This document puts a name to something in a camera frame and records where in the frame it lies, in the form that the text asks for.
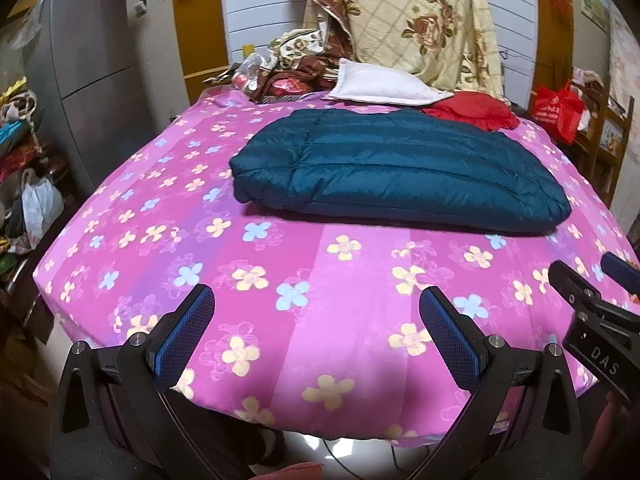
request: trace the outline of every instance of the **red plastic package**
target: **red plastic package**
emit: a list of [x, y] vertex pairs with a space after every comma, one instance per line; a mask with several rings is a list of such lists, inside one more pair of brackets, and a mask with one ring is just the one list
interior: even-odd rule
[[555, 140], [572, 144], [583, 110], [584, 103], [569, 90], [569, 83], [558, 92], [540, 85], [532, 115]]
[[276, 79], [269, 88], [267, 94], [282, 97], [285, 95], [304, 95], [313, 91], [311, 86], [295, 77]]

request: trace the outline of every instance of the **folded teal puffer jacket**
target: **folded teal puffer jacket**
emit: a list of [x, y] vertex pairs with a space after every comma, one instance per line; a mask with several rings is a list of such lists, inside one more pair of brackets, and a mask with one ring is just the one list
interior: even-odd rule
[[562, 187], [515, 140], [410, 108], [298, 110], [230, 164], [239, 202], [302, 213], [528, 234], [571, 213]]

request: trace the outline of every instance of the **pink floral bedsheet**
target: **pink floral bedsheet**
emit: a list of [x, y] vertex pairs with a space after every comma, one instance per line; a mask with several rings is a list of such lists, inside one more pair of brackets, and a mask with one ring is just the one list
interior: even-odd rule
[[[393, 111], [251, 105], [235, 93], [189, 108], [106, 179], [34, 272], [66, 332], [118, 345], [206, 283], [216, 312], [176, 386], [185, 396], [283, 430], [417, 444], [444, 434], [468, 398], [420, 322], [423, 288], [439, 286], [485, 333], [524, 348], [561, 340], [570, 320], [548, 284], [556, 259], [606, 300], [637, 309], [598, 264], [604, 251], [636, 261], [629, 243], [528, 121], [505, 134], [540, 158], [573, 207], [546, 237], [303, 221], [236, 202], [229, 158], [266, 124], [307, 107]], [[593, 377], [569, 362], [576, 390], [590, 386]]]

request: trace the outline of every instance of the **blue gripper pad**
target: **blue gripper pad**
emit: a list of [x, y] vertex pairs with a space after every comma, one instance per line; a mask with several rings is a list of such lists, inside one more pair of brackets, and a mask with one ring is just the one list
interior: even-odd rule
[[474, 392], [488, 360], [482, 331], [471, 318], [460, 314], [437, 286], [420, 295], [420, 318], [458, 387]]
[[613, 253], [604, 253], [600, 261], [602, 272], [622, 286], [629, 294], [640, 296], [640, 270]]
[[146, 361], [159, 392], [175, 386], [180, 379], [213, 317], [214, 308], [213, 291], [200, 283], [193, 288], [175, 312], [163, 316], [161, 322], [152, 330], [152, 341], [146, 350]]

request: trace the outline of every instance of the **white slatted wall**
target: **white slatted wall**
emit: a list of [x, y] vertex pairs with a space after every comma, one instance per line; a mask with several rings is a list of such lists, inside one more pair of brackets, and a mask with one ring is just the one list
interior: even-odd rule
[[[242, 61], [242, 46], [254, 44], [258, 52], [271, 40], [302, 23], [306, 0], [225, 0], [229, 52]], [[536, 0], [488, 0], [498, 44], [508, 51], [504, 63], [507, 97], [526, 107], [537, 41]]]

